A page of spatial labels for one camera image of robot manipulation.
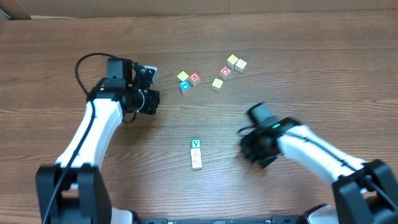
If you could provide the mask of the green V letter block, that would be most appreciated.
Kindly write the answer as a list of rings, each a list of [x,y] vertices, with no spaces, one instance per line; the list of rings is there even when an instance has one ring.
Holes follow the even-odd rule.
[[[191,148],[192,149],[200,149],[201,148],[201,139],[192,139],[191,140]]]

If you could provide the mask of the white block yellow S side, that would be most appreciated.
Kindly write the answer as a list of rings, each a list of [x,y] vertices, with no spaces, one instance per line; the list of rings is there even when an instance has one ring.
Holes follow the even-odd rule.
[[[200,170],[202,169],[202,160],[200,157],[193,157],[192,158],[192,169],[193,170]]]

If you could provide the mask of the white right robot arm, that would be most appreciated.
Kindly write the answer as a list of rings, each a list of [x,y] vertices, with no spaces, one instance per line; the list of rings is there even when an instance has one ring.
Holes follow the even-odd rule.
[[[292,223],[397,223],[397,179],[380,159],[351,156],[314,134],[294,118],[278,118],[264,103],[247,111],[252,122],[242,137],[243,155],[266,168],[284,156],[328,184],[335,205],[321,204]]]

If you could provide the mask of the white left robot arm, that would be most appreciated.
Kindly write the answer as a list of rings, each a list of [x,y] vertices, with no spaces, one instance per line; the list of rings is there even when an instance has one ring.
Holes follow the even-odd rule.
[[[101,167],[125,116],[154,115],[160,93],[150,86],[157,67],[107,54],[107,73],[85,91],[86,109],[74,137],[52,166],[35,175],[42,223],[140,223],[137,213],[112,206]]]

